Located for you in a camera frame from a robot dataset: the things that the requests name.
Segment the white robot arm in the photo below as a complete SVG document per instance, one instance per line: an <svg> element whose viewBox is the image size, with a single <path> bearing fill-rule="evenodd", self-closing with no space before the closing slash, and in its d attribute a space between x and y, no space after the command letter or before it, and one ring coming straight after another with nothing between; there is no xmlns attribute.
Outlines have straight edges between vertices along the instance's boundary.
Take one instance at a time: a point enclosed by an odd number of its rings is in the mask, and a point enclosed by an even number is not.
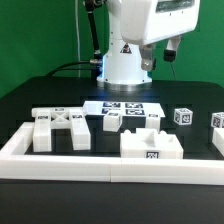
<svg viewBox="0 0 224 224"><path fill-rule="evenodd" d="M182 35L196 28L200 0L108 0L109 50L100 87L134 91L152 84L153 50L165 40L164 60L176 59Z"/></svg>

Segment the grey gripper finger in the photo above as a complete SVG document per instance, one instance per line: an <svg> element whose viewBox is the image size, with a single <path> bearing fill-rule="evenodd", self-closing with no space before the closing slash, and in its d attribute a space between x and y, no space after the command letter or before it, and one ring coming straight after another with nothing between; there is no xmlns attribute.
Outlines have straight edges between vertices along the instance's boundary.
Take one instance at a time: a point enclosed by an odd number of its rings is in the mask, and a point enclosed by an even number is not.
<svg viewBox="0 0 224 224"><path fill-rule="evenodd" d="M181 43L181 35L171 37L168 40L167 47L164 50L163 59L166 62L173 62L176 59L177 51Z"/></svg>
<svg viewBox="0 0 224 224"><path fill-rule="evenodd" d="M153 71L156 68L156 58L154 57L154 44L147 44L139 47L141 55L141 68L145 71Z"/></svg>

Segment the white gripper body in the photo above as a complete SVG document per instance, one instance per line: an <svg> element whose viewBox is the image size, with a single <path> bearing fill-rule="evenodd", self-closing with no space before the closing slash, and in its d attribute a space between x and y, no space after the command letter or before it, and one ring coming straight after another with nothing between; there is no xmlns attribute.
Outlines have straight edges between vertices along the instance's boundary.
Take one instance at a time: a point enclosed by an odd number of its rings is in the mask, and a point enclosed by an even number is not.
<svg viewBox="0 0 224 224"><path fill-rule="evenodd" d="M123 40L147 45L195 29L200 0L122 0L120 32Z"/></svg>

